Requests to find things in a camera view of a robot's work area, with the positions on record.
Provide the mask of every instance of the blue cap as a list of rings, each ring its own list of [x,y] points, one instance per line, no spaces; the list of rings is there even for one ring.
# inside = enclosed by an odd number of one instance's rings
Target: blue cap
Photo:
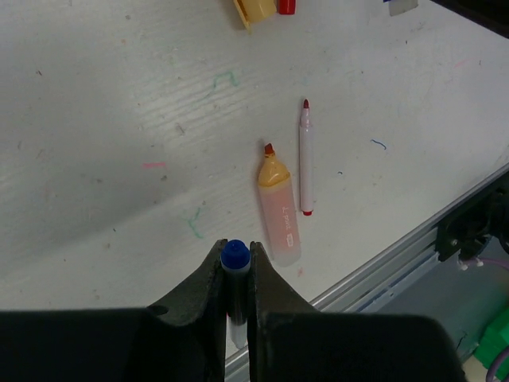
[[[240,240],[228,241],[221,252],[221,263],[230,269],[244,268],[250,259],[251,253],[249,249]]]

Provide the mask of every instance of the cable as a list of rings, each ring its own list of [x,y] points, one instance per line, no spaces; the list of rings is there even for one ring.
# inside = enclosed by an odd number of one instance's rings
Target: cable
[[[509,357],[509,346],[502,350],[498,356],[492,362],[492,365],[486,373],[486,382],[493,382],[496,372],[499,370],[500,365]]]

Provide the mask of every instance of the red cap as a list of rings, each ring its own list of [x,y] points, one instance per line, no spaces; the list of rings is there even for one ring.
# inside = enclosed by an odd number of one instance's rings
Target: red cap
[[[265,146],[265,155],[274,154],[274,148],[272,147],[272,143],[269,143]]]
[[[295,14],[296,0],[279,0],[279,14]]]

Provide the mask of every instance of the highlighter cap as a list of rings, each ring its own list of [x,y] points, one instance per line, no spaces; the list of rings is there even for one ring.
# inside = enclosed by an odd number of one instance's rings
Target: highlighter cap
[[[233,0],[240,19],[248,31],[251,23],[265,20],[276,13],[274,0]]]

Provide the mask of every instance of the white marker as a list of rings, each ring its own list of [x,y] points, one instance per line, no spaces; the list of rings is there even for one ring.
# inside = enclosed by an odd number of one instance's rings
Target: white marker
[[[304,100],[299,128],[301,168],[301,210],[305,216],[313,213],[313,126],[309,121],[309,102]]]
[[[230,336],[237,349],[241,349],[247,339],[247,273],[251,268],[251,253],[246,244],[228,241],[221,252],[221,266],[226,273]]]

